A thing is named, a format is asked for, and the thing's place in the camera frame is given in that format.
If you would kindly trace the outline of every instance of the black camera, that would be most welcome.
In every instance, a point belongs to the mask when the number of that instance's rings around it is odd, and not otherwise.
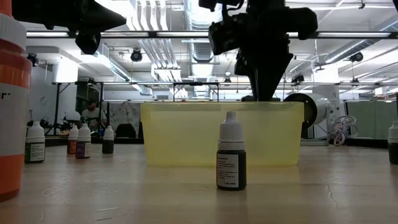
[[[141,49],[133,49],[130,58],[133,62],[140,62],[142,60]]]
[[[223,21],[209,27],[213,53],[239,48],[235,74],[249,77],[257,101],[270,101],[293,58],[288,33],[308,39],[318,29],[317,15],[309,8],[286,7],[284,0],[248,0],[246,13],[230,16],[244,0],[199,0],[199,6],[211,11],[217,3],[223,4]]]
[[[37,54],[29,53],[26,57],[30,62],[32,62],[32,67],[36,67],[39,65],[39,60],[37,59]]]

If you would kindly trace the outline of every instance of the table surface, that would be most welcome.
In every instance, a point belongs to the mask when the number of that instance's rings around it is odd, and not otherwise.
[[[398,222],[398,166],[385,149],[303,147],[297,166],[249,168],[247,189],[225,192],[214,168],[147,167],[141,145],[94,147],[90,159],[51,147],[26,164],[0,223]]]

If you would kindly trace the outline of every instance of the translucent plastic container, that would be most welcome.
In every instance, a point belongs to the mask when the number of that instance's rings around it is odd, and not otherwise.
[[[292,166],[299,159],[302,103],[145,103],[141,105],[150,166],[215,166],[220,123],[236,111],[248,166]]]

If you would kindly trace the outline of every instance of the white cable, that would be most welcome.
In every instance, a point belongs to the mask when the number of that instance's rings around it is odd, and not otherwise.
[[[342,146],[347,138],[354,138],[358,135],[358,127],[356,124],[356,118],[353,116],[341,116],[335,119],[335,122],[331,125],[330,137],[334,139],[333,144],[335,146]],[[351,132],[355,129],[355,134],[348,134],[348,130],[351,128]]]

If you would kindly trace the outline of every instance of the spotlight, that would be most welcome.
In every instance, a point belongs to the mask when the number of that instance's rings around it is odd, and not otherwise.
[[[232,83],[230,77],[226,77],[226,78],[224,79],[224,82],[225,82],[225,83]]]
[[[361,62],[363,60],[363,54],[361,52],[358,52],[354,55],[352,55],[349,60],[351,62]]]
[[[32,62],[33,67],[36,67],[39,65],[39,60],[37,60],[37,54],[29,53],[27,56],[27,59],[30,60],[30,62]]]
[[[130,58],[133,62],[140,62],[142,60],[141,49],[134,49]]]

